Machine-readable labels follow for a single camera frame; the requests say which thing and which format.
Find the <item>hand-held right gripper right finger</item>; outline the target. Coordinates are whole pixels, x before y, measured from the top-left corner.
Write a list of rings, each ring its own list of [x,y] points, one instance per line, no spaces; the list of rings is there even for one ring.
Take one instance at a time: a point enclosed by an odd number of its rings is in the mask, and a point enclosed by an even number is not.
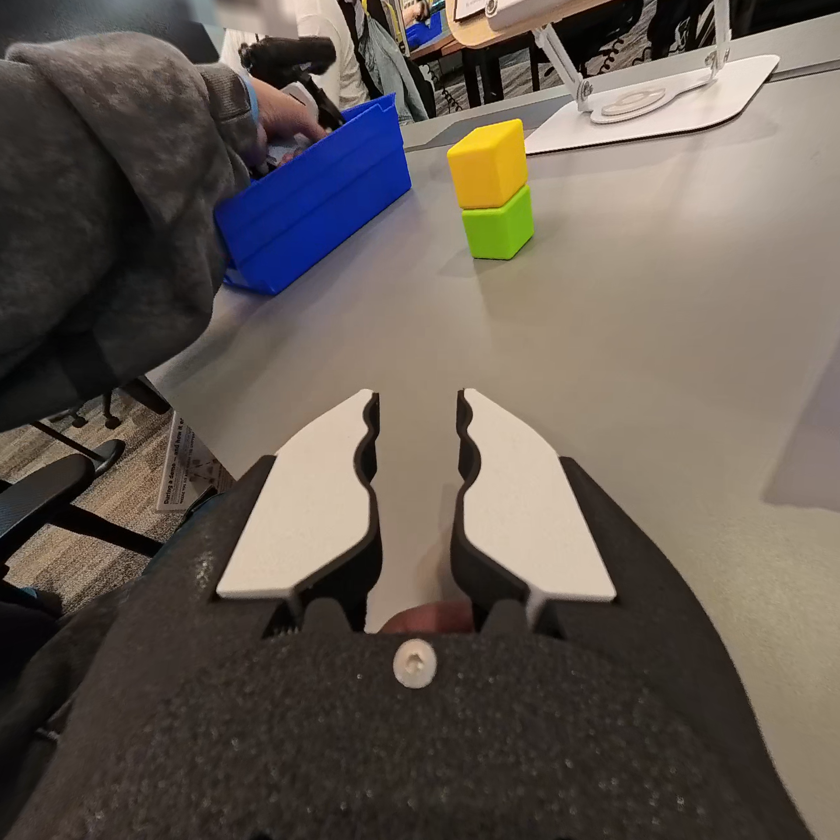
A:
[[[450,568],[479,619],[514,602],[535,629],[549,605],[617,604],[571,478],[531,425],[473,387],[456,397]]]

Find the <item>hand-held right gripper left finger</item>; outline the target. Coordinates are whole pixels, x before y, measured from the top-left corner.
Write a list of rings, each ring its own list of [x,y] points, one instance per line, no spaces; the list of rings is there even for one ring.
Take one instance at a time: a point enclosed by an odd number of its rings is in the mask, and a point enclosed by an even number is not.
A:
[[[330,599],[363,632],[383,565],[372,486],[379,433],[380,395],[363,388],[277,450],[217,598],[281,602],[298,624],[310,604]]]

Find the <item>blue plastic bin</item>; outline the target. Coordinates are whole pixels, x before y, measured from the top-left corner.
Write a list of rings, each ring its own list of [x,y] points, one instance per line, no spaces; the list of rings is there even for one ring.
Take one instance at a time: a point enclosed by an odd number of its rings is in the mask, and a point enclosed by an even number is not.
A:
[[[412,188],[396,95],[345,123],[217,206],[224,283],[275,296]]]
[[[442,38],[444,34],[443,20],[443,13],[436,12],[428,19],[416,21],[406,27],[405,35],[409,52],[413,53],[425,47],[425,45]]]

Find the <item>yellow cube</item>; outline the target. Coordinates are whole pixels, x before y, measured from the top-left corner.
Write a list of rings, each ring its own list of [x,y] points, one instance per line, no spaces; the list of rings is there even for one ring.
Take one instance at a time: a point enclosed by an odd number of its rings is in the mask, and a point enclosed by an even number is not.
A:
[[[462,210],[501,207],[529,178],[522,121],[472,130],[447,151],[447,161]]]

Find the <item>green cube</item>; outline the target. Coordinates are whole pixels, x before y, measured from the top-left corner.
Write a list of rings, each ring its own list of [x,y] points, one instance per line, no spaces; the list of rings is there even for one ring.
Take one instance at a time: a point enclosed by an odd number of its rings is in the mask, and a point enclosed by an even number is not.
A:
[[[508,260],[534,236],[530,186],[498,207],[464,209],[461,217],[474,259]]]

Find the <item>person's left forearm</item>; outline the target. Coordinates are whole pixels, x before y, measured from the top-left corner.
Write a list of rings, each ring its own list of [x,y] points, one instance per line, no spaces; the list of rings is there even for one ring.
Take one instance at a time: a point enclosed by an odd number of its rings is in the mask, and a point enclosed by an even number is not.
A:
[[[129,32],[11,45],[1,62],[1,426],[60,413],[207,328],[249,184],[240,76]]]

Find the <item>grey desk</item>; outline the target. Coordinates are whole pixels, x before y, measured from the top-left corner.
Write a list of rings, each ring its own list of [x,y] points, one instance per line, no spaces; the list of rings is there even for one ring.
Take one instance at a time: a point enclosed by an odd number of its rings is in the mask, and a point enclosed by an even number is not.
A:
[[[367,625],[455,598],[456,396],[573,457],[688,581],[775,764],[838,838],[838,16],[775,54],[734,120],[536,156],[535,235],[474,261],[447,148],[277,297],[223,289],[150,379],[235,477],[361,388],[381,396],[384,566]]]

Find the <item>person's left hand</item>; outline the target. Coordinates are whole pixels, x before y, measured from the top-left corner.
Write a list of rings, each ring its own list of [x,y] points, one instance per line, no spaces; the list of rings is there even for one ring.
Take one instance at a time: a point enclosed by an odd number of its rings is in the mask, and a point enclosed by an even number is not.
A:
[[[262,164],[270,142],[300,135],[316,143],[327,136],[326,130],[299,100],[258,79],[249,84],[256,103],[255,151],[250,154],[252,165]]]

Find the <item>grey jacket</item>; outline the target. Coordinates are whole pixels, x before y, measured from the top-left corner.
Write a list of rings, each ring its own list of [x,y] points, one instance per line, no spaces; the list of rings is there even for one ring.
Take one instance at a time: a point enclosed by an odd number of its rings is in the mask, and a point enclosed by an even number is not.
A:
[[[367,12],[361,15],[355,27],[363,78],[379,96],[393,94],[400,124],[430,119],[415,75],[394,38]]]

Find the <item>printed instruction poster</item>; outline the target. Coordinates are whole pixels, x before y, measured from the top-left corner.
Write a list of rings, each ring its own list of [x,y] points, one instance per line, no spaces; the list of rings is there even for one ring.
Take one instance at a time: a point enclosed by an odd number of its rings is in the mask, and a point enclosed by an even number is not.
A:
[[[156,511],[186,512],[201,498],[225,492],[234,483],[235,479],[211,450],[175,413],[167,438]]]

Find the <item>wooden document stand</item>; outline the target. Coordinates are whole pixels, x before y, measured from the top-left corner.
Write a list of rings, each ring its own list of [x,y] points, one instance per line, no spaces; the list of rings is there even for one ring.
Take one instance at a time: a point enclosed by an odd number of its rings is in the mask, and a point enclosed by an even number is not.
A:
[[[777,55],[729,59],[730,5],[713,3],[715,45],[701,69],[595,91],[583,78],[553,23],[603,5],[596,1],[447,1],[451,35],[478,49],[530,33],[572,96],[526,139],[526,154],[576,151],[706,130],[747,107],[776,70]]]

